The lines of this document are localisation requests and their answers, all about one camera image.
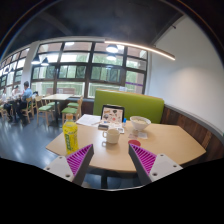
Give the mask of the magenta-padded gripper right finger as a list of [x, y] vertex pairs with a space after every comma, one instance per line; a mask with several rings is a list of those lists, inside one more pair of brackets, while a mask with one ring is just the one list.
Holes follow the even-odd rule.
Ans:
[[134, 144], [129, 145], [129, 155], [142, 185], [147, 185], [182, 169], [167, 155], [155, 155]]

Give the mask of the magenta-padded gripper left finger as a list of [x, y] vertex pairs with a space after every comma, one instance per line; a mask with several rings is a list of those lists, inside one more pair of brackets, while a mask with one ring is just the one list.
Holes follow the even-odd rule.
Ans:
[[58, 156], [44, 170], [81, 186], [94, 155], [93, 145], [87, 145], [67, 156]]

